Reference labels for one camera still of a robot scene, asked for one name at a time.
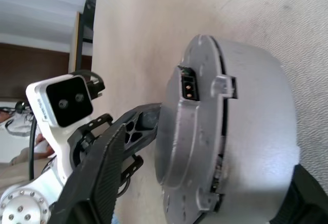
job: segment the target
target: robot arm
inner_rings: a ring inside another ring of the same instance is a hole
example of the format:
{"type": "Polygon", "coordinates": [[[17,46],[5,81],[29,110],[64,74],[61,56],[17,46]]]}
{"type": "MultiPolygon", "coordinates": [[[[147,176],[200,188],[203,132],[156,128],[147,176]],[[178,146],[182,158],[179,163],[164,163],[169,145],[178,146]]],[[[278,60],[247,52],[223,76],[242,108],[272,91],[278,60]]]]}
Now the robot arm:
{"type": "Polygon", "coordinates": [[[95,93],[75,75],[28,87],[57,158],[38,179],[3,194],[4,223],[110,223],[118,187],[142,166],[135,153],[156,137],[156,176],[170,224],[328,220],[324,191],[295,167],[292,93],[279,61],[264,50],[197,36],[166,100],[114,123],[108,114],[91,120],[95,93]],[[129,157],[134,163],[122,172],[129,157]]]}

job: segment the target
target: floor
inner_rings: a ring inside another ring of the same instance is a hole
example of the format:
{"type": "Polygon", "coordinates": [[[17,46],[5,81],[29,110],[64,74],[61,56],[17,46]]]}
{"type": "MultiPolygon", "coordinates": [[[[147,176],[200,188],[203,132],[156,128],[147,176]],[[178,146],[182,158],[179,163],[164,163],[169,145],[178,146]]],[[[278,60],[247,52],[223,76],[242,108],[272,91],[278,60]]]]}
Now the floor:
{"type": "MultiPolygon", "coordinates": [[[[96,114],[118,118],[163,100],[196,34],[262,47],[281,60],[294,93],[302,164],[328,192],[328,0],[97,0],[93,70],[106,84],[96,114]]],[[[121,223],[166,223],[153,146],[118,200],[121,223]]]]}

